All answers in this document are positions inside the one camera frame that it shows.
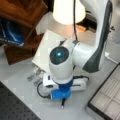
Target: white table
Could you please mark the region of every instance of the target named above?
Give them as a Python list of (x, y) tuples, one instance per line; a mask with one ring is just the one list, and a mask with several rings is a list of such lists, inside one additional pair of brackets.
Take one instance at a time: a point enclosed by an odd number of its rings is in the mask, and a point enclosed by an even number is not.
[(32, 58), (9, 66), (3, 47), (0, 47), (0, 81), (42, 120), (93, 120), (85, 112), (86, 105), (96, 89), (115, 67), (115, 64), (105, 61), (100, 72), (87, 74), (90, 77), (87, 90), (73, 93), (66, 101), (65, 108), (62, 110), (60, 106), (61, 101), (40, 98), (33, 82), (27, 81), (26, 78), (33, 70), (31, 61)]

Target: blue object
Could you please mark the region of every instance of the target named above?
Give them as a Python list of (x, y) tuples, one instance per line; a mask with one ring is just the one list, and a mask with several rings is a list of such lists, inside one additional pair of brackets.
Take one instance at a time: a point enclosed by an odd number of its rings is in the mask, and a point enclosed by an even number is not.
[(62, 53), (61, 52), (58, 52), (57, 53), (57, 57), (61, 57), (62, 56)]
[(16, 23), (0, 18), (0, 41), (5, 44), (24, 45), (24, 38)]
[(53, 90), (51, 92), (51, 99), (58, 100), (58, 99), (63, 99), (63, 98), (69, 98), (70, 95), (71, 95), (70, 89)]

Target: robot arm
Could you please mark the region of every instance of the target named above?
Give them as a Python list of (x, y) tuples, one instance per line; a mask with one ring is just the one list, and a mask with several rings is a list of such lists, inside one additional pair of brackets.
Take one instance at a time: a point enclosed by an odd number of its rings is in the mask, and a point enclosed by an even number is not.
[(81, 0), (81, 2), (97, 20), (95, 42), (90, 46), (81, 42), (75, 44), (75, 40), (68, 39), (51, 51), (49, 55), (51, 74), (43, 76), (43, 87), (49, 89), (51, 99), (68, 98), (71, 90), (86, 88), (88, 78), (73, 76), (73, 66), (93, 73), (99, 71), (104, 62), (112, 4), (110, 0)]
[(93, 73), (99, 71), (104, 62), (112, 4), (109, 0), (104, 0), (104, 2), (82, 0), (82, 2), (97, 19), (98, 26), (94, 46), (89, 46), (81, 42), (75, 45), (69, 39), (64, 42), (63, 47), (59, 46), (52, 50), (50, 54), (50, 70), (53, 80), (58, 84), (66, 84), (71, 81), (74, 65), (81, 67), (89, 73)]
[(81, 0), (97, 20), (94, 46), (78, 43), (73, 50), (73, 62), (92, 73), (100, 70), (104, 62), (106, 40), (109, 32), (112, 3), (109, 0)]

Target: metal base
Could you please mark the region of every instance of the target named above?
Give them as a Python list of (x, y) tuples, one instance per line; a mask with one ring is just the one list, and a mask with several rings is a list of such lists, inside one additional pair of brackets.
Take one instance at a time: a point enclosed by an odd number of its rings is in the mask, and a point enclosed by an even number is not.
[(40, 120), (0, 82), (0, 120)]

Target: black cable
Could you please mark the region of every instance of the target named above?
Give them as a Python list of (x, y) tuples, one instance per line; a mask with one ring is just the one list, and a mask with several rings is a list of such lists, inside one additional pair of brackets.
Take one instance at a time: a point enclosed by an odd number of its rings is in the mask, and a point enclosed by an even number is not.
[(42, 98), (44, 98), (44, 99), (50, 99), (50, 98), (51, 98), (50, 95), (43, 96), (43, 95), (41, 95), (41, 93), (39, 92), (39, 87), (40, 87), (40, 85), (42, 85), (42, 83), (43, 83), (43, 82), (40, 82), (40, 83), (38, 84), (38, 86), (37, 86), (37, 93), (38, 93), (38, 95), (39, 95), (40, 97), (42, 97)]
[(73, 4), (73, 27), (74, 27), (74, 33), (75, 33), (75, 39), (78, 41), (78, 38), (77, 38), (77, 32), (76, 32), (76, 20), (75, 20), (75, 13), (76, 13), (76, 0), (74, 0), (74, 4)]
[(80, 75), (80, 76), (73, 76), (73, 79), (78, 79), (78, 78), (87, 78), (89, 80), (89, 77)]

